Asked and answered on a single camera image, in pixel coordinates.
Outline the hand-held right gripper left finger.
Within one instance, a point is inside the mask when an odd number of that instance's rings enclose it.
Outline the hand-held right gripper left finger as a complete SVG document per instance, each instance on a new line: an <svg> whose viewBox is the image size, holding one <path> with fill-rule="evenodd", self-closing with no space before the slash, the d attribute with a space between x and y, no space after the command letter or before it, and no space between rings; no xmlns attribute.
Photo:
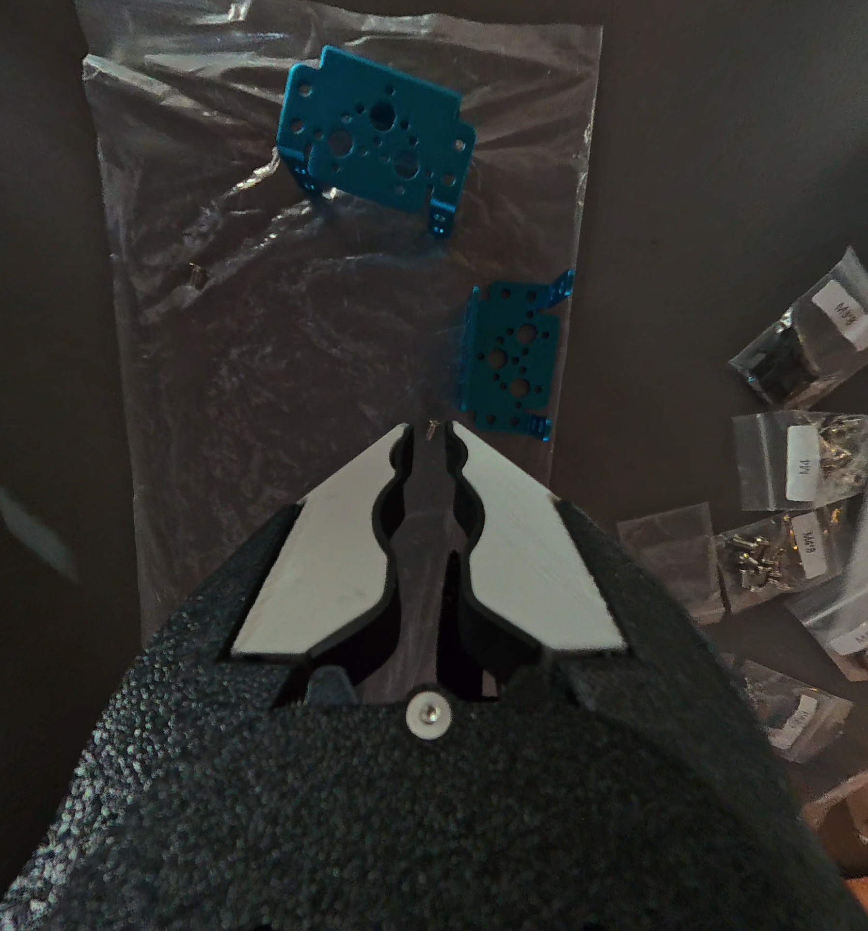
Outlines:
<svg viewBox="0 0 868 931"><path fill-rule="evenodd" d="M392 539L405 518L413 427L396 425L297 504L229 656L359 685L391 658L401 604Z"/></svg>

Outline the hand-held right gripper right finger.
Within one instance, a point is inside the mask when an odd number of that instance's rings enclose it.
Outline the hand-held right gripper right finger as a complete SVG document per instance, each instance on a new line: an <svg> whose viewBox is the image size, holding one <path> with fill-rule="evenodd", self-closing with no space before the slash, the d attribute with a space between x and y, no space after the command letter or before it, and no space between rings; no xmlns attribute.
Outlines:
<svg viewBox="0 0 868 931"><path fill-rule="evenodd" d="M629 644L548 487L458 422L444 436L463 651L499 691L523 669L627 656Z"/></svg>

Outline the blue metal bracket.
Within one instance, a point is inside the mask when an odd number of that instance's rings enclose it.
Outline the blue metal bracket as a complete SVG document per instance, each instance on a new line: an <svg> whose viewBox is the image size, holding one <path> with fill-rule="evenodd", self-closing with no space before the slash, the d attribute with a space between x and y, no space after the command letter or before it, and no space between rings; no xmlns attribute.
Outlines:
<svg viewBox="0 0 868 931"><path fill-rule="evenodd" d="M475 286L466 302L455 406L483 431L547 442L560 318L575 272L549 283L496 280Z"/></svg>
<svg viewBox="0 0 868 931"><path fill-rule="evenodd" d="M277 155L305 192L427 208L429 232L447 239L475 145L461 104L449 88L325 46L317 65L288 73Z"/></svg>

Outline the dark desk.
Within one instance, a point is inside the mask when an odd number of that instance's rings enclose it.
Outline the dark desk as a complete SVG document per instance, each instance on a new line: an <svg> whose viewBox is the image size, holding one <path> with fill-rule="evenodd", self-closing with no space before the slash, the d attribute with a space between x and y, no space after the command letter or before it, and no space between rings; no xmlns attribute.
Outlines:
<svg viewBox="0 0 868 931"><path fill-rule="evenodd" d="M739 522L726 359L853 245L868 2L338 2L601 25L551 486ZM73 2L0 2L0 899L139 651L133 485Z"/></svg>

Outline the large clear plastic bag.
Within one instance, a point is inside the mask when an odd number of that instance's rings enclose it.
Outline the large clear plastic bag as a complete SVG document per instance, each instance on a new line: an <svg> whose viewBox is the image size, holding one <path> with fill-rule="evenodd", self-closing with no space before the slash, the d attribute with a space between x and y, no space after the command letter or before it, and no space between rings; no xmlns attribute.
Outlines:
<svg viewBox="0 0 868 931"><path fill-rule="evenodd" d="M279 506L392 426L456 415L474 286L579 253L597 22L315 2L76 2L134 483L142 639ZM324 46L451 87L476 134L451 236L278 155Z"/></svg>

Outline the pile of small screw bags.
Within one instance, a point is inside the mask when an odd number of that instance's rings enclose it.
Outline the pile of small screw bags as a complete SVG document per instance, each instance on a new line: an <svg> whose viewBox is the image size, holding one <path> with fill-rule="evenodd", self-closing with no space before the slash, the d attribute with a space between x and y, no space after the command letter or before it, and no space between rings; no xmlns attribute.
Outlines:
<svg viewBox="0 0 868 931"><path fill-rule="evenodd" d="M622 521L627 552L702 626L776 599L847 678L868 680L868 575L844 573L851 501L868 487L868 414L814 405L868 364L868 271L853 248L730 360L769 406L731 431L742 510L715 532L706 503Z"/></svg>

